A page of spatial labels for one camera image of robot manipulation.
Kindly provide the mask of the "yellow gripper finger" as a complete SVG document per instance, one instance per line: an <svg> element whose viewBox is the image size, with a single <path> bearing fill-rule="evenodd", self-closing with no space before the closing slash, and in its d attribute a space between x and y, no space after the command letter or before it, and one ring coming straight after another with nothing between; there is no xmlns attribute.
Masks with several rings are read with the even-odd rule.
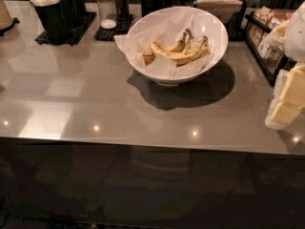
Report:
<svg viewBox="0 0 305 229"><path fill-rule="evenodd" d="M296 64L280 70L274 85L274 99L297 109L305 107L305 66Z"/></svg>
<svg viewBox="0 0 305 229"><path fill-rule="evenodd" d="M265 125L271 129L281 130L289 126L301 113L298 108L273 100L265 118Z"/></svg>

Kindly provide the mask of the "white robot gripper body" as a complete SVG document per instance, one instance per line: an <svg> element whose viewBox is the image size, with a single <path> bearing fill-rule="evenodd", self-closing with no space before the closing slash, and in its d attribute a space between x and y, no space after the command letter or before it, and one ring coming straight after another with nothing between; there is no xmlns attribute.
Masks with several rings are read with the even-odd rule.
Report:
<svg viewBox="0 0 305 229"><path fill-rule="evenodd" d="M305 61L305 2L285 21L265 36L263 42L278 46L296 62Z"/></svg>

